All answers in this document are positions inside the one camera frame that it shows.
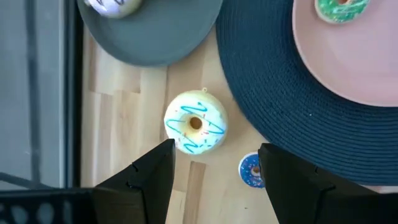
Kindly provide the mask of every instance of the wooden table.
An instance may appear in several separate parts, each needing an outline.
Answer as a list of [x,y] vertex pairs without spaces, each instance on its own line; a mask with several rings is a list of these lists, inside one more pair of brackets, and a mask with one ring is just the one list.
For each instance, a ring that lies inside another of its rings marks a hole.
[[165,109],[179,93],[201,90],[227,110],[223,145],[200,156],[177,150],[167,223],[278,223],[265,190],[240,179],[238,163],[266,140],[240,112],[220,65],[213,29],[188,57],[139,68],[108,55],[86,30],[83,82],[82,185],[96,185],[158,145]]

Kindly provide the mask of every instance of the gray plate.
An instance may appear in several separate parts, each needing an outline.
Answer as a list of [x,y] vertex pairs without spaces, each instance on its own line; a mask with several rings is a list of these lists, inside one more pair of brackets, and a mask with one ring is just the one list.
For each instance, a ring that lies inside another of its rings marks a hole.
[[143,0],[122,19],[100,16],[77,0],[96,41],[113,57],[133,65],[169,65],[188,55],[209,33],[222,0]]

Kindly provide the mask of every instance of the donut hole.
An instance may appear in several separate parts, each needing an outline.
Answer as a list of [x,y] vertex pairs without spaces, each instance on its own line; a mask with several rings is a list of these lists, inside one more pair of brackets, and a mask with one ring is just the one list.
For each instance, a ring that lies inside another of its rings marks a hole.
[[347,4],[349,0],[338,0],[338,4]]
[[260,176],[260,167],[259,166],[255,166],[251,169],[251,174],[255,175],[255,176]]
[[191,126],[191,128],[193,128],[194,130],[199,130],[202,127],[202,123],[201,123],[201,119],[197,118],[197,117],[192,117],[189,120],[189,125]]

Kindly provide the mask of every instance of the pink plate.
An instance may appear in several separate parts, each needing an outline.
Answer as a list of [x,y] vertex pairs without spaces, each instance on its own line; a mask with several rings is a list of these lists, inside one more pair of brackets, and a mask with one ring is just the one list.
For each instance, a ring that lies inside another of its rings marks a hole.
[[295,0],[298,52],[322,85],[349,100],[398,106],[398,0],[371,0],[346,24],[321,20],[315,0]]

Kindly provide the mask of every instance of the donut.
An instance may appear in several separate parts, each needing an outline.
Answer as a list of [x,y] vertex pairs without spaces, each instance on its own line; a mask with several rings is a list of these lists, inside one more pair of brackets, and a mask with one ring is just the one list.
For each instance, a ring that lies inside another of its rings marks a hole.
[[187,154],[217,148],[225,139],[228,119],[223,105],[213,95],[193,90],[179,94],[167,107],[164,125],[175,147]]
[[141,5],[141,0],[84,0],[102,16],[122,18]]
[[239,176],[243,182],[250,187],[264,188],[264,181],[261,179],[259,155],[256,152],[246,154],[238,166]]
[[318,16],[332,24],[350,22],[362,14],[369,0],[315,0]]

